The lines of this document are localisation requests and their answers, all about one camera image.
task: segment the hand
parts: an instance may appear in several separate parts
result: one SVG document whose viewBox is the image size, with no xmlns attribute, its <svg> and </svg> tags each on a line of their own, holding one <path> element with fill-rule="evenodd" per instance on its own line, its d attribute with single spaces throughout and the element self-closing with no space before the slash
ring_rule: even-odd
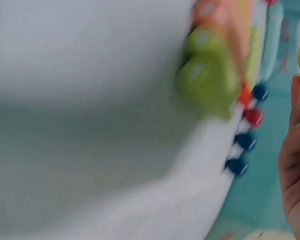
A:
<svg viewBox="0 0 300 240">
<path fill-rule="evenodd" d="M 300 240 L 300 76 L 291 85 L 289 131 L 278 158 L 283 210 L 297 240 Z"/>
</svg>

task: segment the blue bead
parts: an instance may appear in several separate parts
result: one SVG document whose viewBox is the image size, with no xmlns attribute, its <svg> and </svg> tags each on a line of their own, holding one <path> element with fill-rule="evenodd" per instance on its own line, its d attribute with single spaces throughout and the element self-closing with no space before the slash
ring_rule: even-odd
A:
<svg viewBox="0 0 300 240">
<path fill-rule="evenodd" d="M 229 159 L 225 162 L 225 167 L 228 168 L 236 177 L 243 176 L 249 165 L 242 159 Z"/>
<path fill-rule="evenodd" d="M 264 101 L 268 98 L 269 91 L 266 85 L 260 83 L 253 88 L 253 97 L 258 101 Z"/>
<path fill-rule="evenodd" d="M 251 151 L 257 144 L 257 139 L 251 133 L 239 133 L 234 137 L 234 142 L 245 151 Z"/>
</svg>

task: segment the teal mat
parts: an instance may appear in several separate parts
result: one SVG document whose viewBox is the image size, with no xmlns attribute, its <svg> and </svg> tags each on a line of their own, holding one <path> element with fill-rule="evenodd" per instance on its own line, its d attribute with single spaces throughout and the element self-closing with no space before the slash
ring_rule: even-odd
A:
<svg viewBox="0 0 300 240">
<path fill-rule="evenodd" d="M 249 171 L 234 180 L 207 240 L 243 240 L 266 229 L 291 232 L 282 210 L 277 159 L 288 131 L 291 79 L 298 69 L 299 20 L 296 15 L 285 14 L 283 22 L 288 26 L 289 39 L 280 42 L 275 70 L 267 82 L 269 98 L 260 106 L 264 121 L 254 131 L 258 144 L 244 156 Z"/>
</svg>

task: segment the red bead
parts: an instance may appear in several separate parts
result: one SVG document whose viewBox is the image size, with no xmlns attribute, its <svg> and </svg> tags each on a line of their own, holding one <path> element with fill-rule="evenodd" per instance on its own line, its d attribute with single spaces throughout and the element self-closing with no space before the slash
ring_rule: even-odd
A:
<svg viewBox="0 0 300 240">
<path fill-rule="evenodd" d="M 273 5 L 277 2 L 277 0 L 264 0 L 266 1 L 269 5 Z"/>
<path fill-rule="evenodd" d="M 243 117 L 254 127 L 257 128 L 263 121 L 264 115 L 259 109 L 249 109 L 243 112 Z"/>
</svg>

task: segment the green plastic piece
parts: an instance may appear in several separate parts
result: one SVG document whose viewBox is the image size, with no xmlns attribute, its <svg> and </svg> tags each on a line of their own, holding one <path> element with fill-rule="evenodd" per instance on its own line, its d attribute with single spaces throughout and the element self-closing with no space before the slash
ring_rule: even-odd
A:
<svg viewBox="0 0 300 240">
<path fill-rule="evenodd" d="M 226 45 L 226 39 L 221 32 L 203 26 L 197 27 L 187 39 L 187 50 L 193 55 L 211 51 L 228 51 Z"/>
<path fill-rule="evenodd" d="M 178 88 L 200 112 L 228 120 L 240 95 L 234 66 L 218 54 L 194 55 L 181 69 Z"/>
</svg>

